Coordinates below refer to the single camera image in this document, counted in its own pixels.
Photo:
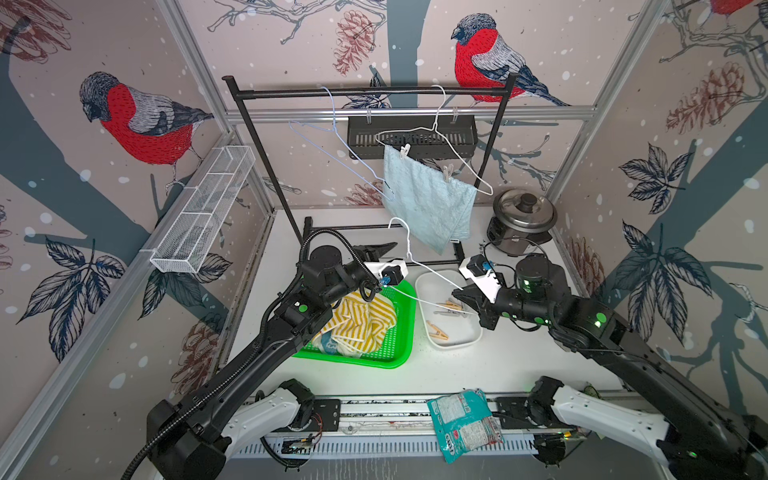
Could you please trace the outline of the light blue wire hanger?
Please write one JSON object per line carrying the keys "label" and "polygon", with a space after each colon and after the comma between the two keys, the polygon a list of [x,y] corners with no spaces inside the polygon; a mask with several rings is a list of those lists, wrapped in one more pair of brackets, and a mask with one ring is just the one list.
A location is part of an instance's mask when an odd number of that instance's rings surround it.
{"label": "light blue wire hanger", "polygon": [[[302,140],[304,140],[308,145],[311,145],[315,147],[318,151],[320,151],[322,154],[324,154],[326,157],[334,160],[339,165],[344,167],[347,171],[352,173],[355,177],[357,177],[359,180],[361,180],[364,184],[366,184],[369,187],[372,187],[373,190],[378,193],[382,199],[386,200],[392,200],[393,197],[391,196],[391,189],[386,182],[386,180],[379,176],[373,167],[371,167],[365,160],[363,160],[353,149],[352,147],[345,141],[345,139],[342,137],[341,133],[338,129],[338,116],[337,116],[337,109],[335,105],[335,98],[332,94],[331,90],[327,88],[324,85],[321,85],[319,87],[320,95],[321,96],[327,96],[330,100],[331,105],[331,126],[329,128],[321,128],[317,125],[302,122],[299,120],[291,119],[288,121],[288,125],[290,130],[298,135]],[[314,129],[320,132],[329,133],[332,134],[336,140],[340,143],[341,146],[344,147],[344,149],[347,151],[347,156],[345,159],[342,157],[339,157],[336,154],[331,154],[329,151],[327,151],[324,147],[322,147],[320,144],[314,142],[311,138],[309,138],[307,135],[305,135],[302,131],[303,127],[308,127],[310,129]],[[379,181],[381,183],[380,187],[376,187],[372,181],[370,181],[367,177],[359,173],[355,168],[354,165],[362,165],[370,174],[373,175],[373,179],[376,181]]]}

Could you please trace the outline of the yellow striped towel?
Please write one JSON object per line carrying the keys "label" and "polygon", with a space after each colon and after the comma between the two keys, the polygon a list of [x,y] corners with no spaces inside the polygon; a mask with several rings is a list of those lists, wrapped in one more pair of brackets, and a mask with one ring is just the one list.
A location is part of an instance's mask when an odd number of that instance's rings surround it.
{"label": "yellow striped towel", "polygon": [[318,334],[332,333],[338,356],[360,358],[379,351],[396,324],[396,310],[388,298],[376,296],[366,302],[359,292],[353,292],[340,301]]}

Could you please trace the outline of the light blue towel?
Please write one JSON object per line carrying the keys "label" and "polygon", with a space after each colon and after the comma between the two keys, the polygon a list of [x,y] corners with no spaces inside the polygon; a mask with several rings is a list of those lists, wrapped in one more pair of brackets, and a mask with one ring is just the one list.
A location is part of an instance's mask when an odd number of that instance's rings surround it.
{"label": "light blue towel", "polygon": [[477,190],[446,179],[391,146],[384,148],[384,207],[404,220],[410,235],[441,254],[453,241],[471,236]]}

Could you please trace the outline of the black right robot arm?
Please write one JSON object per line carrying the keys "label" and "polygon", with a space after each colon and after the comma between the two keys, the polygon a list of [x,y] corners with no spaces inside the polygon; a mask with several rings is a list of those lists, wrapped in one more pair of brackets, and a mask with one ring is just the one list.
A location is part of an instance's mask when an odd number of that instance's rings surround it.
{"label": "black right robot arm", "polygon": [[493,330],[502,318],[543,327],[564,349],[615,374],[655,410],[620,407],[542,376],[525,402],[532,424],[606,436],[656,460],[676,479],[766,478],[766,422],[715,401],[653,352],[621,315],[572,294],[563,268],[546,255],[520,260],[512,284],[482,254],[465,259],[459,271],[468,283],[453,295],[478,314],[481,327]]}

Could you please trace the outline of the beige clothespin yellow towel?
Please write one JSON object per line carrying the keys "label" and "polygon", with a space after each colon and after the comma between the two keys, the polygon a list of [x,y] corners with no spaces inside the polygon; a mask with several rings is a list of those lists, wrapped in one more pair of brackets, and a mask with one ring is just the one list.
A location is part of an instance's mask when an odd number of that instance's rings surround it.
{"label": "beige clothespin yellow towel", "polygon": [[426,322],[426,328],[428,336],[435,341],[447,342],[450,339],[442,329],[431,322]]}
{"label": "beige clothespin yellow towel", "polygon": [[436,309],[434,310],[435,314],[440,315],[455,315],[455,316],[465,316],[467,312],[462,308],[461,305],[457,305],[454,303],[442,303],[438,304],[436,306]]}

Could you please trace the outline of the teal patterned towel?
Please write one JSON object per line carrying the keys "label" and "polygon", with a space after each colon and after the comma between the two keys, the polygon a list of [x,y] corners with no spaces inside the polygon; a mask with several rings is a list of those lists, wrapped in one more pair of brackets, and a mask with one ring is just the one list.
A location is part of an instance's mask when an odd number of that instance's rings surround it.
{"label": "teal patterned towel", "polygon": [[339,355],[338,343],[332,338],[331,332],[318,334],[312,340],[312,345],[320,353],[325,355]]}

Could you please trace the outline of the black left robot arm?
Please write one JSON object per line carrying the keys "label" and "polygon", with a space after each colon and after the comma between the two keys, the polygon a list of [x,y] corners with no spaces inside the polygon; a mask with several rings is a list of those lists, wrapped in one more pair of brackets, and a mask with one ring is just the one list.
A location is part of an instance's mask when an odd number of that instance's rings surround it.
{"label": "black left robot arm", "polygon": [[372,301],[383,279],[392,285],[404,279],[405,270],[393,263],[379,271],[371,268],[395,243],[354,246],[337,230],[324,232],[340,244],[312,248],[320,230],[304,239],[294,277],[265,309],[251,343],[178,403],[163,400],[150,411],[146,443],[123,478],[132,478],[144,460],[166,479],[216,478],[235,446],[227,426],[262,382],[320,332],[345,296],[358,292]]}

